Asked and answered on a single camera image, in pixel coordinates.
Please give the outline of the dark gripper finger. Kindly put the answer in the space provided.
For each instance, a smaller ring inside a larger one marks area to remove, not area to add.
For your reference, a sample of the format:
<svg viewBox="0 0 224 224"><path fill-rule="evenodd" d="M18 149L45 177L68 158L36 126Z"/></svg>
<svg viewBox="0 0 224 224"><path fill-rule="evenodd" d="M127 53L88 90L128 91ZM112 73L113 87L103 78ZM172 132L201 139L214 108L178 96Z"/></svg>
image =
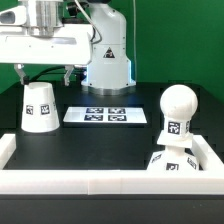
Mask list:
<svg viewBox="0 0 224 224"><path fill-rule="evenodd" d="M68 86L70 84L70 76L74 70L74 66L73 65L66 65L65 66L65 75L64 75L64 85Z"/></svg>
<svg viewBox="0 0 224 224"><path fill-rule="evenodd" d="M22 85L26 85L28 83L28 76L25 74L23 68L24 68L23 64L15 64L14 65L14 69L20 78L20 83Z"/></svg>

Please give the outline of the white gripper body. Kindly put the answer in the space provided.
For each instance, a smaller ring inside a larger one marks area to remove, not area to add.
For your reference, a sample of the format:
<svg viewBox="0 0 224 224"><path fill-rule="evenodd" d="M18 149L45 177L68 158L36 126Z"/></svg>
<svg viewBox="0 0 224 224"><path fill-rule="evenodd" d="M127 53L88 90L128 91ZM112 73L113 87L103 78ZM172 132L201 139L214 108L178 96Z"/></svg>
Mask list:
<svg viewBox="0 0 224 224"><path fill-rule="evenodd" d="M16 6L0 11L0 63L87 65L90 24L63 24L62 6Z"/></svg>

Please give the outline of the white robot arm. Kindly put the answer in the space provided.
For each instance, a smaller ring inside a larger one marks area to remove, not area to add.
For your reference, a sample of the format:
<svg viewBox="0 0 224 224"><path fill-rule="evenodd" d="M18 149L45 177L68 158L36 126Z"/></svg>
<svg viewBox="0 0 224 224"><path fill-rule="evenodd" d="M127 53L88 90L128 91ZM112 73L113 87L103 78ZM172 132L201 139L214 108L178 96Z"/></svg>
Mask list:
<svg viewBox="0 0 224 224"><path fill-rule="evenodd" d="M14 66L28 81L27 64L65 68L64 84L77 67L86 74L84 90L120 95L134 88L126 55L126 19L111 0L17 0L0 11L0 63Z"/></svg>

